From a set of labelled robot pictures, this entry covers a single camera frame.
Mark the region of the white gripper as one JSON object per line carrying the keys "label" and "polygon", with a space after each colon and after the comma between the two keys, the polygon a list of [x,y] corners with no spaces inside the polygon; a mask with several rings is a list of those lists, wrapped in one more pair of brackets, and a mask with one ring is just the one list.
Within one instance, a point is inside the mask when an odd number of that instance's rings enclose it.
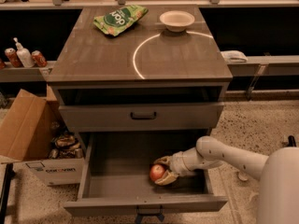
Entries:
{"label": "white gripper", "polygon": [[155,181],[156,185],[166,186],[174,183],[179,176],[186,176],[188,169],[184,163],[183,152],[177,152],[172,156],[163,156],[155,160],[154,164],[164,165],[170,168],[171,171],[166,170],[163,176]]}

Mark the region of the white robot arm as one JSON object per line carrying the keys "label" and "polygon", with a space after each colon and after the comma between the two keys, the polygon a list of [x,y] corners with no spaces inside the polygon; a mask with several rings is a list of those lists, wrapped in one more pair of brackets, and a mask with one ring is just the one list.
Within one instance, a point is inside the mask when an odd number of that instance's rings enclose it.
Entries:
{"label": "white robot arm", "polygon": [[202,136],[195,147],[157,159],[166,170],[154,183],[165,186],[223,161],[260,182],[256,224],[299,224],[298,147],[283,147],[266,156]]}

